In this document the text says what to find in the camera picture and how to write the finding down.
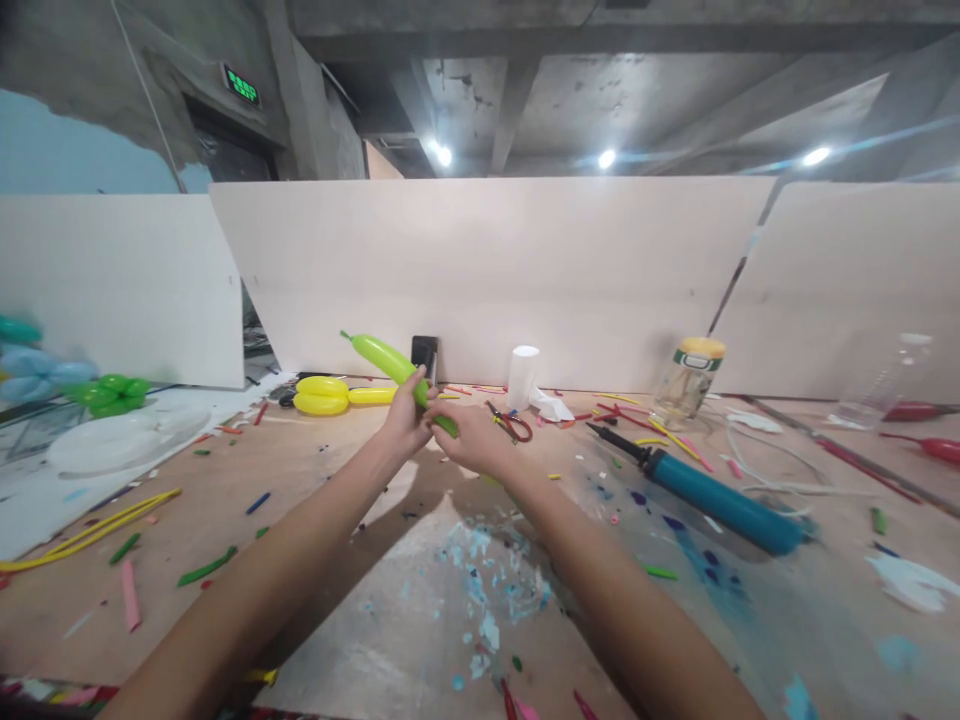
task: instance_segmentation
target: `exit sign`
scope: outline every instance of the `exit sign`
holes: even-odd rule
[[[227,84],[227,90],[234,95],[239,95],[254,107],[260,107],[260,93],[251,84],[237,75],[226,63],[220,63],[223,68],[223,81]]]

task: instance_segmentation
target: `smartphone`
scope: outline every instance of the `smartphone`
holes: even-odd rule
[[[414,367],[427,366],[427,380],[431,385],[437,384],[437,356],[440,353],[440,338],[432,335],[414,335],[413,345],[410,348],[410,362]]]

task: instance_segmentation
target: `clear plastic bottle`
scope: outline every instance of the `clear plastic bottle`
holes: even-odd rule
[[[926,370],[929,335],[902,333],[893,357],[878,358],[840,396],[829,422],[854,430],[873,430]]]

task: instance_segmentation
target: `ceiling light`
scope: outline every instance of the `ceiling light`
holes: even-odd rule
[[[819,165],[824,160],[826,160],[833,153],[833,150],[828,147],[819,147],[809,155],[806,155],[803,158],[803,164],[807,167],[813,167],[814,165]]]
[[[599,165],[601,170],[606,170],[608,167],[613,165],[613,161],[617,159],[617,154],[613,150],[607,150],[600,156]]]

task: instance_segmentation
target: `hand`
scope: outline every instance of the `hand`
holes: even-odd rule
[[[433,400],[423,417],[430,421],[437,415],[444,415],[457,423],[460,431],[457,439],[433,423],[430,430],[437,444],[458,465],[503,482],[510,466],[521,461],[522,456],[515,452],[510,436],[494,423],[493,415],[486,408]]]
[[[411,458],[426,445],[432,437],[426,421],[421,420],[417,403],[413,399],[413,390],[423,380],[427,369],[421,365],[407,381],[397,388],[397,394],[390,404],[390,412],[380,432],[395,449]],[[436,388],[430,388],[427,398],[437,397]]]

